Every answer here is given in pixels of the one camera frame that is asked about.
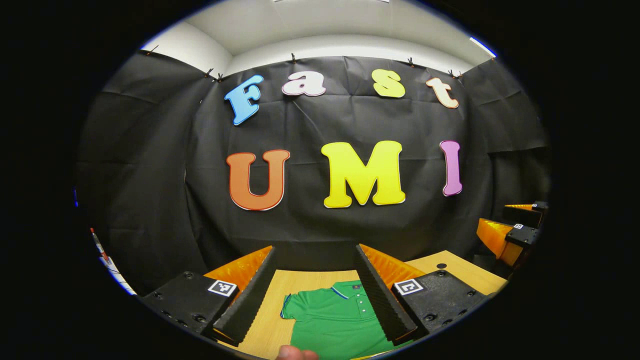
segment letter m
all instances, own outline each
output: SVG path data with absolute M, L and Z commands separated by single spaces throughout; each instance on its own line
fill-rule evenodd
M 324 206 L 348 208 L 351 205 L 346 183 L 349 183 L 358 203 L 364 205 L 369 200 L 376 181 L 378 191 L 373 195 L 374 204 L 391 205 L 404 202 L 398 164 L 401 151 L 402 145 L 399 142 L 381 141 L 373 148 L 365 166 L 349 143 L 334 142 L 323 146 L 321 152 L 329 158 L 331 181 L 329 197 L 324 200 Z

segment screw hole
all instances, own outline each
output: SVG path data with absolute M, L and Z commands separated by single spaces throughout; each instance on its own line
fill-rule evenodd
M 193 319 L 200 323 L 205 323 L 207 321 L 206 317 L 198 314 L 193 315 Z

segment white wall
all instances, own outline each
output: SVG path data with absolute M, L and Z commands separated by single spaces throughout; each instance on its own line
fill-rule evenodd
M 171 56 L 204 72 L 214 68 L 211 74 L 215 77 L 218 73 L 226 73 L 232 59 L 222 45 L 184 21 L 158 34 L 142 50 L 151 50 L 156 45 L 154 53 Z
M 236 55 L 229 63 L 225 75 L 250 69 L 259 65 L 319 56 L 363 56 L 407 61 L 414 64 L 454 74 L 466 72 L 473 65 L 442 51 L 413 42 L 367 35 L 325 35 L 297 38 Z

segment foam letter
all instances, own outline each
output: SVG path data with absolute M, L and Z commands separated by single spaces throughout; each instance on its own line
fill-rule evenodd
M 462 191 L 460 165 L 458 164 L 458 150 L 460 150 L 460 145 L 457 142 L 444 141 L 440 143 L 440 150 L 444 152 L 447 167 L 447 182 L 442 189 L 442 193 L 445 196 L 456 195 Z
M 258 89 L 254 84 L 259 84 L 262 80 L 264 80 L 262 76 L 254 75 L 250 77 L 249 80 L 240 84 L 240 86 L 225 95 L 225 100 L 229 100 L 231 102 L 231 107 L 234 109 L 234 113 L 236 114 L 236 117 L 234 118 L 234 125 L 240 125 L 251 115 L 258 112 L 260 106 L 258 106 L 258 104 L 250 103 L 249 99 L 253 99 L 254 101 L 260 99 L 260 89 Z
M 286 95 L 306 94 L 308 96 L 318 96 L 324 94 L 326 89 L 322 86 L 324 76 L 315 71 L 301 71 L 289 75 L 292 80 L 282 85 L 282 92 Z
M 229 194 L 235 204 L 245 210 L 269 210 L 278 205 L 284 194 L 284 162 L 289 156 L 286 150 L 271 150 L 262 155 L 269 163 L 269 189 L 264 195 L 255 195 L 249 189 L 249 171 L 255 155 L 250 152 L 229 155 Z
M 404 86 L 400 84 L 400 75 L 391 70 L 376 69 L 371 73 L 375 83 L 373 88 L 380 96 L 402 97 L 404 96 Z
M 328 143 L 321 152 L 329 158 L 330 189 L 324 200 L 327 208 L 348 208 L 351 197 L 347 196 L 345 181 L 360 205 L 369 200 L 373 185 L 378 182 L 378 191 L 373 195 L 375 205 L 400 204 L 404 193 L 400 187 L 398 157 L 402 145 L 395 141 L 376 144 L 365 166 L 351 145 L 346 142 Z
M 450 109 L 458 107 L 458 100 L 451 99 L 447 92 L 447 90 L 451 90 L 451 86 L 449 84 L 442 83 L 438 78 L 433 78 L 427 81 L 427 86 L 432 87 L 433 91 L 436 92 L 436 97 L 438 98 L 438 101 L 440 101 L 440 104 L 443 104 Z

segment table surface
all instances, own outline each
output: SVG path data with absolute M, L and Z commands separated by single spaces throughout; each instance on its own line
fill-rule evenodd
M 438 270 L 438 264 L 446 264 L 446 270 L 472 288 L 489 295 L 500 290 L 507 280 L 455 256 L 448 251 L 407 261 L 407 264 L 430 273 Z M 276 270 L 262 305 L 244 341 L 238 347 L 219 342 L 238 351 L 273 360 L 281 345 L 291 341 L 295 320 L 280 318 L 282 301 L 290 293 L 330 288 L 338 281 L 358 280 L 356 270 L 332 272 L 303 272 Z

